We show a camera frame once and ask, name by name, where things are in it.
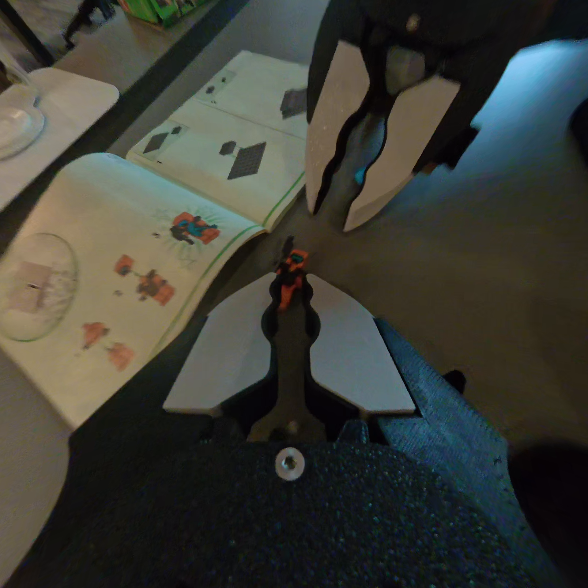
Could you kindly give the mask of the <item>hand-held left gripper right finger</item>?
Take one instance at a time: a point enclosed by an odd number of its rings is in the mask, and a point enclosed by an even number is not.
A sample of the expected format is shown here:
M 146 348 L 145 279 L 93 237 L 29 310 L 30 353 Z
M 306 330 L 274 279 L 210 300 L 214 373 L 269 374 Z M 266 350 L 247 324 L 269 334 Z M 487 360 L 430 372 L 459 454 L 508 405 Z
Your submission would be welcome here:
M 374 316 L 318 276 L 308 275 L 307 282 L 319 319 L 309 352 L 314 382 L 365 416 L 414 415 L 416 406 Z

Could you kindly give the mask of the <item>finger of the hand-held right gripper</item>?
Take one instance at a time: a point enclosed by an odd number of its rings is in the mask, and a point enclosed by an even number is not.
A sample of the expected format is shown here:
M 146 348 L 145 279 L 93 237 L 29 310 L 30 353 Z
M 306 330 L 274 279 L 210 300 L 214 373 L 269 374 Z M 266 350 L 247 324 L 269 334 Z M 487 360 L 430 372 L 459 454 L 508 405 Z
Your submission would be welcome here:
M 357 113 L 369 90 L 369 74 L 359 47 L 339 42 L 307 126 L 305 151 L 306 202 L 316 214 L 335 166 L 343 127 Z
M 398 95 L 382 149 L 366 168 L 362 189 L 350 205 L 345 232 L 371 220 L 413 179 L 418 160 L 459 90 L 458 82 L 432 76 Z

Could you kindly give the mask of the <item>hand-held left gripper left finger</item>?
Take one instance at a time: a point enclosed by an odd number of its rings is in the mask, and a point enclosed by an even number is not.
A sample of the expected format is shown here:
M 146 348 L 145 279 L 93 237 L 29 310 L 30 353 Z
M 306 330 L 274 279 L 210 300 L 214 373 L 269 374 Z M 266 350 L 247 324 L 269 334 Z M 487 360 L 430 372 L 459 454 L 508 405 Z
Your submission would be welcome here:
M 272 348 L 262 316 L 275 277 L 263 275 L 210 312 L 164 402 L 167 412 L 211 416 L 268 375 Z

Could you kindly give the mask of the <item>white instruction booklet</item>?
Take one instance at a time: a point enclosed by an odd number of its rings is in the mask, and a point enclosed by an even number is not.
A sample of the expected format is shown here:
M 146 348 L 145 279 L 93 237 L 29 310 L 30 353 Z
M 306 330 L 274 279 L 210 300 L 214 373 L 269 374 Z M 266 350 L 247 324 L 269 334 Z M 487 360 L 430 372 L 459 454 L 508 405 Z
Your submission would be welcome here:
M 308 65 L 242 51 L 125 158 L 65 166 L 1 258 L 1 349 L 71 429 L 305 184 Z

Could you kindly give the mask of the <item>green toy brick box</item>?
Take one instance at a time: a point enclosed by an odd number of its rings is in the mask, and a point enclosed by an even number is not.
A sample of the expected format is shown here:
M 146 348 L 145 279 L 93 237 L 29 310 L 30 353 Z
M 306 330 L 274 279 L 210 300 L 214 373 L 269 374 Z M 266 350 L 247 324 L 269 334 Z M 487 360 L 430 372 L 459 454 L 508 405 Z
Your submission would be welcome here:
M 168 28 L 207 1 L 117 1 L 130 17 L 160 28 Z

